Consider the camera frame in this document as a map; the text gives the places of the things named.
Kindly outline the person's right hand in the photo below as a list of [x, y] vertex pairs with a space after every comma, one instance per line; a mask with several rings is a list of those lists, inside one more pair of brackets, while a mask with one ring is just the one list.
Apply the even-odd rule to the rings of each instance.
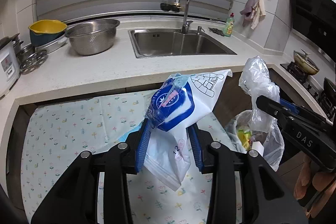
[[[321, 192], [335, 178], [335, 173], [330, 172], [317, 172], [316, 174], [312, 175], [311, 163], [311, 158], [305, 155], [303, 158], [302, 169], [299, 173], [298, 179], [294, 187], [294, 197], [297, 200], [304, 198], [309, 184], [312, 184], [312, 186], [314, 186], [317, 191]], [[334, 191], [335, 181], [325, 190], [321, 199], [313, 205], [310, 211], [311, 215], [317, 215], [323, 209]]]

